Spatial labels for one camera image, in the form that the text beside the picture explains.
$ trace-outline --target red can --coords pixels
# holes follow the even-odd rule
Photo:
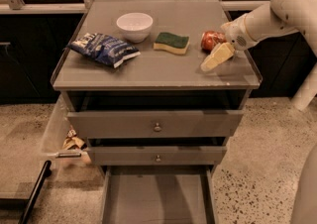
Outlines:
[[[215,31],[206,31],[202,34],[201,48],[211,52],[216,45],[226,42],[224,34]]]

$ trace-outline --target gray countertop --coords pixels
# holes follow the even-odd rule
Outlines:
[[[220,31],[227,17],[218,0],[95,0],[80,28],[86,33],[103,33],[123,39],[116,20],[129,12],[154,18],[151,34],[135,46],[141,54],[114,69],[70,51],[53,83],[55,90],[138,89],[255,89],[261,76],[248,54],[237,53],[214,70],[200,70],[207,54],[200,42],[205,31]],[[186,55],[154,51],[159,32],[188,36]]]

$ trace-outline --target white bowl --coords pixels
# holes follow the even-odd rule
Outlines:
[[[120,32],[132,43],[143,41],[150,34],[152,24],[152,17],[143,13],[125,14],[117,20]]]

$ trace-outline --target cabinet handle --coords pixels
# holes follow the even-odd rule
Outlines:
[[[157,155],[157,157],[156,157],[156,162],[157,162],[157,163],[160,163],[160,162],[161,162],[160,155]]]
[[[154,131],[157,132],[157,133],[161,131],[161,126],[160,126],[159,123],[156,123]]]

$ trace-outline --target concrete floor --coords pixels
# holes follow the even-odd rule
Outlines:
[[[0,106],[0,197],[28,197],[46,159],[41,138],[53,105]],[[213,175],[220,224],[289,223],[304,161],[317,143],[317,98],[303,112],[288,98],[249,99]],[[103,177],[94,166],[52,165],[30,223],[99,223]],[[0,212],[0,223],[18,223]]]

